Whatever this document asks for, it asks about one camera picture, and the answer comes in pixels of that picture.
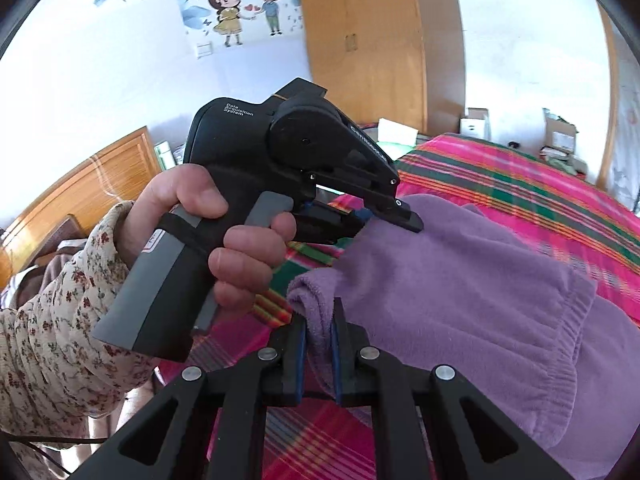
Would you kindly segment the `floral sleeve left forearm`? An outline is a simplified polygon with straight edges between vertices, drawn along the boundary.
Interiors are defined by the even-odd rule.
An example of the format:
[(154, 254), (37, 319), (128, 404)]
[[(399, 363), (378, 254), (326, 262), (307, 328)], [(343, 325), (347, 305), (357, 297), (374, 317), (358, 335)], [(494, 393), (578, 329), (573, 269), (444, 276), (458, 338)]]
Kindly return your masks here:
[(92, 336), (129, 273), (116, 230), (131, 203), (114, 206), (84, 249), (43, 292), (1, 312), (1, 428), (17, 436), (84, 438), (151, 376), (155, 360)]

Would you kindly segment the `left hand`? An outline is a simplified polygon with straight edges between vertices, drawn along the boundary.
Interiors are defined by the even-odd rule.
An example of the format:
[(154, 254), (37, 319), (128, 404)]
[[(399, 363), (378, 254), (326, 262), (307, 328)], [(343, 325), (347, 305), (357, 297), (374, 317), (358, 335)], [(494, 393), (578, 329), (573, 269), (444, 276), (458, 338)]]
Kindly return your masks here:
[[(205, 168), (187, 164), (158, 174), (114, 229), (115, 247), (126, 266), (134, 265), (160, 217), (176, 205), (209, 219), (228, 210)], [(209, 272), (216, 278), (217, 324), (242, 318), (252, 310), (256, 296), (269, 289), (273, 270), (284, 263), (286, 244), (295, 234), (296, 222), (288, 212), (275, 216), (268, 228), (234, 226), (228, 230), (222, 245), (208, 257)]]

